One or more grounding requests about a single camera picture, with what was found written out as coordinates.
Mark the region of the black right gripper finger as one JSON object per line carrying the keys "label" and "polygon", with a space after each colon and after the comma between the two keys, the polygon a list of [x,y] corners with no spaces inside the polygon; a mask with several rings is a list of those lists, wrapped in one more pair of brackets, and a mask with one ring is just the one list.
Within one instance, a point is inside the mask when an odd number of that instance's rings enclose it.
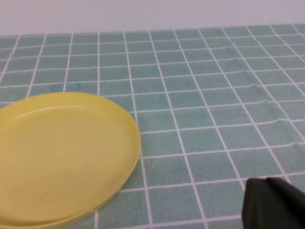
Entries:
{"label": "black right gripper finger", "polygon": [[277,178],[250,178],[242,208],[245,229],[303,229],[305,193]]}

